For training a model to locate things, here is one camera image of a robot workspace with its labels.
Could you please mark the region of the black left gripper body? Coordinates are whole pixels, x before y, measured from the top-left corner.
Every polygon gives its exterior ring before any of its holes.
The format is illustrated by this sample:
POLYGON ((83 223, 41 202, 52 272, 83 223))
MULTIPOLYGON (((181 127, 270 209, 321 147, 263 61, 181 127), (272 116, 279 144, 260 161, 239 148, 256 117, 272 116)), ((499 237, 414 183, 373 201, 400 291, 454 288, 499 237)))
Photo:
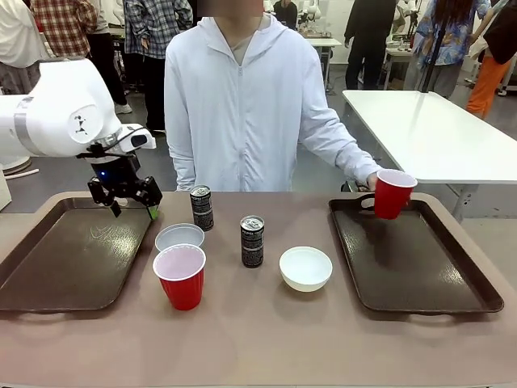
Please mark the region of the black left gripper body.
POLYGON ((91 166, 106 191, 114 197, 130 198, 128 184, 139 179, 137 171, 141 166, 135 154, 115 157, 109 162, 97 162, 91 166))

